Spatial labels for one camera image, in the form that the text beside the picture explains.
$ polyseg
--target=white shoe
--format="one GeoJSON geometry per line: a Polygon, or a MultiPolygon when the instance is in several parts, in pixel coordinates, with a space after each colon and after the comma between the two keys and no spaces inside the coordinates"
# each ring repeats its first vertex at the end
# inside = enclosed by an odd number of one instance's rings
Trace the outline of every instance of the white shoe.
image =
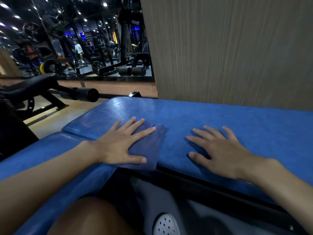
{"type": "Polygon", "coordinates": [[[180,235],[174,216],[162,214],[153,226],[152,235],[180,235]]]}

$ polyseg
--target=hand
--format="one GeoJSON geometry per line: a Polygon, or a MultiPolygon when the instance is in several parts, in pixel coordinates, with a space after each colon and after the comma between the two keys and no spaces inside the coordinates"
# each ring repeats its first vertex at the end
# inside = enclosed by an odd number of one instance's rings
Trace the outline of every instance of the hand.
{"type": "Polygon", "coordinates": [[[226,139],[218,130],[209,126],[204,128],[208,132],[193,129],[202,138],[187,136],[187,139],[204,148],[211,160],[196,152],[190,152],[189,157],[215,174],[249,181],[247,171],[253,170],[264,158],[253,155],[242,146],[231,129],[223,126],[228,136],[226,139]]]}
{"type": "Polygon", "coordinates": [[[141,156],[129,155],[129,147],[139,139],[151,134],[155,131],[155,127],[143,130],[139,133],[131,135],[145,121],[141,119],[134,123],[135,117],[131,118],[119,129],[120,120],[115,122],[112,128],[103,136],[95,141],[89,142],[91,150],[96,156],[96,162],[107,164],[119,163],[146,163],[147,159],[141,156]]]}

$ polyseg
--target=finger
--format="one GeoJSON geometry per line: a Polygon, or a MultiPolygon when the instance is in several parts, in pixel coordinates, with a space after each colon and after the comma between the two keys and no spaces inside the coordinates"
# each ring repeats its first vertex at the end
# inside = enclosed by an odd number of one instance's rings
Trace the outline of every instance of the finger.
{"type": "Polygon", "coordinates": [[[144,164],[146,162],[147,162],[147,158],[145,158],[145,157],[128,155],[125,163],[144,164]]]}
{"type": "Polygon", "coordinates": [[[120,120],[116,121],[109,131],[115,131],[120,124],[120,120]]]}
{"type": "Polygon", "coordinates": [[[234,134],[234,132],[230,128],[227,128],[226,126],[223,126],[223,129],[226,131],[227,138],[229,140],[236,140],[236,141],[238,141],[236,135],[234,134]]]}
{"type": "Polygon", "coordinates": [[[129,121],[127,121],[123,126],[121,126],[117,131],[124,131],[129,126],[132,125],[132,123],[136,120],[136,117],[131,118],[129,121]]]}
{"type": "Polygon", "coordinates": [[[199,138],[199,137],[195,137],[195,136],[187,136],[186,137],[188,140],[190,140],[191,142],[199,145],[200,147],[204,147],[208,141],[206,141],[203,138],[199,138]]]}
{"type": "Polygon", "coordinates": [[[210,126],[206,126],[206,125],[204,126],[204,128],[206,130],[208,130],[211,134],[213,134],[215,137],[225,139],[225,137],[217,129],[214,129],[214,128],[212,128],[210,126]]]}
{"type": "Polygon", "coordinates": [[[193,131],[206,140],[213,140],[215,137],[207,131],[194,128],[193,131]]]}
{"type": "Polygon", "coordinates": [[[190,152],[188,156],[196,163],[210,169],[211,161],[205,158],[202,154],[196,152],[190,152]]]}
{"type": "Polygon", "coordinates": [[[138,141],[139,139],[142,139],[143,137],[153,133],[155,131],[155,129],[156,129],[156,127],[151,127],[151,128],[145,129],[139,133],[132,135],[131,138],[133,140],[133,143],[138,141]]]}
{"type": "Polygon", "coordinates": [[[145,119],[141,119],[137,121],[136,123],[133,123],[131,126],[129,126],[124,132],[128,135],[131,135],[139,126],[143,124],[145,119]]]}

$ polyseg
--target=blue towel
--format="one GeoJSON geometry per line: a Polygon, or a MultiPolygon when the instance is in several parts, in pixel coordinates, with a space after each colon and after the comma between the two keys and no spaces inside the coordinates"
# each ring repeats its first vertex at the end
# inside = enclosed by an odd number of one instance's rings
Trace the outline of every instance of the blue towel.
{"type": "Polygon", "coordinates": [[[144,122],[134,134],[141,132],[150,127],[156,127],[156,130],[146,137],[135,142],[128,150],[128,154],[143,156],[147,158],[144,164],[119,164],[117,166],[135,170],[155,170],[159,156],[159,149],[161,148],[162,139],[164,135],[164,126],[162,124],[151,125],[149,122],[144,122]]]}

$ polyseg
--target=ceiling light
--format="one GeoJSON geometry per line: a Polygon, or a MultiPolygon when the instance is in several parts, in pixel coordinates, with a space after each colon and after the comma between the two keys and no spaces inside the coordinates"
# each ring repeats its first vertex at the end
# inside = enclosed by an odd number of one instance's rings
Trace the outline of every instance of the ceiling light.
{"type": "Polygon", "coordinates": [[[8,8],[9,8],[9,7],[8,7],[6,4],[4,4],[4,3],[1,3],[0,6],[2,6],[2,7],[5,8],[5,9],[8,9],[8,8]]]}

